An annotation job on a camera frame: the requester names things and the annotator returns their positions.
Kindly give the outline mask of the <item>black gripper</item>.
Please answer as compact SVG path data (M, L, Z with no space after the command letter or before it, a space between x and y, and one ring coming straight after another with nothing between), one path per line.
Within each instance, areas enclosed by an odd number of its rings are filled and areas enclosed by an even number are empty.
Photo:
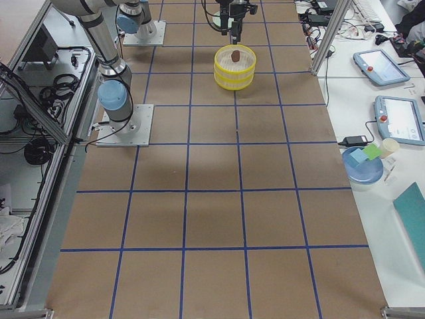
M217 3L220 5L219 17L221 35L227 35L228 20L230 18L234 19L230 28L230 35L232 44L238 44L241 41L242 19L247 13L255 15L258 10L257 4L245 0L218 0Z

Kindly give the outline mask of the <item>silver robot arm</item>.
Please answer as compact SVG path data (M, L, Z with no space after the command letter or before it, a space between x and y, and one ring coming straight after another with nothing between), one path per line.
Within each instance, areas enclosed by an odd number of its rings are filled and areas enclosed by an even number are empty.
M217 1L219 10L211 13L207 2L201 1L201 7L210 28L223 36L230 37L230 43L237 45L241 41L243 19L247 14L257 14L258 6L249 1ZM126 2L116 11L118 39L128 47L162 46L165 38L165 21L154 21L148 1Z
M53 1L52 4L78 19L94 47L103 79L97 92L98 100L108 115L112 130L124 133L134 130L137 124L132 120L131 71L119 56L101 8L123 5L134 15L141 12L139 1Z

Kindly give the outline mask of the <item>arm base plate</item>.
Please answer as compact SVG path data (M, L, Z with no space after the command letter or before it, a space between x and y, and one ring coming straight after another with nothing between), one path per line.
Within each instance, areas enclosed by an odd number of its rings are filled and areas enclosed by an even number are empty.
M136 34L124 37L125 47L156 47L163 46L166 21L150 21L140 26Z
M126 122L111 122L104 111L102 121L107 124L100 127L98 141L95 145L99 147L148 147L153 113L153 104L135 104L133 115L126 124Z

